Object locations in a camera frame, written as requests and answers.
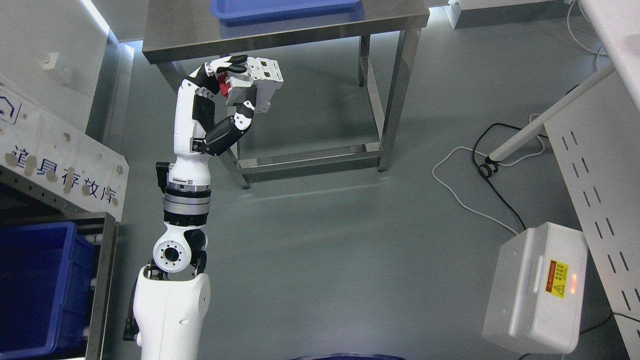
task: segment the warning label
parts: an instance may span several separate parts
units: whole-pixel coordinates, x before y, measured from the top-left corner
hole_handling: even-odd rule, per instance
[[[556,260],[551,260],[549,265],[549,276],[547,277],[546,291],[551,295],[555,295],[564,299],[564,291],[566,289],[566,279],[569,274],[569,265]]]

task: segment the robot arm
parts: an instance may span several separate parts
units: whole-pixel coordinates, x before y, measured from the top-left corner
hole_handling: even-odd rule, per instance
[[[174,164],[156,163],[166,232],[154,246],[153,259],[138,274],[125,326],[124,340],[137,341],[142,360],[196,359],[211,294],[209,278],[203,273],[208,241],[202,227],[211,198],[207,162],[249,130],[259,84],[245,83],[246,95],[236,113],[217,123],[212,100],[221,84],[226,86],[223,81],[234,74],[253,78],[247,60],[246,55],[227,56],[205,63],[183,79],[178,90],[173,132],[176,160]],[[189,266],[194,268],[192,280],[168,280],[168,273]]]

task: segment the silver metal ring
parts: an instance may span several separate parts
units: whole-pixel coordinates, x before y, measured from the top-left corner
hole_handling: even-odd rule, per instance
[[[177,204],[191,204],[191,205],[198,205],[198,204],[208,204],[211,201],[211,197],[207,196],[207,197],[181,197],[181,196],[175,196],[175,195],[170,195],[170,194],[165,194],[164,198],[167,201],[171,201],[171,202],[176,202]]]
[[[186,192],[203,192],[209,189],[209,185],[184,185],[184,184],[176,184],[169,181],[168,187],[174,190],[182,190]]]
[[[201,215],[209,212],[209,203],[207,204],[179,204],[176,202],[164,200],[164,209],[170,213],[180,215]]]

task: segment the white sign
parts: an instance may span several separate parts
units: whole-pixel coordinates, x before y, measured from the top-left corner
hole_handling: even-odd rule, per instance
[[[129,176],[124,156],[0,80],[0,163],[84,210],[120,221]]]

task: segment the white box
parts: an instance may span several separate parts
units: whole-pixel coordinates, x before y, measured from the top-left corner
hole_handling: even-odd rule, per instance
[[[549,222],[500,247],[483,337],[521,354],[568,354],[578,344],[587,244]]]
[[[273,94],[282,87],[284,82],[278,62],[264,58],[248,58],[246,67],[247,71],[242,74],[228,73],[225,79],[225,85],[228,86],[226,104],[227,106],[241,104],[246,98],[246,89],[255,85],[258,87],[255,111],[265,113],[271,107]]]

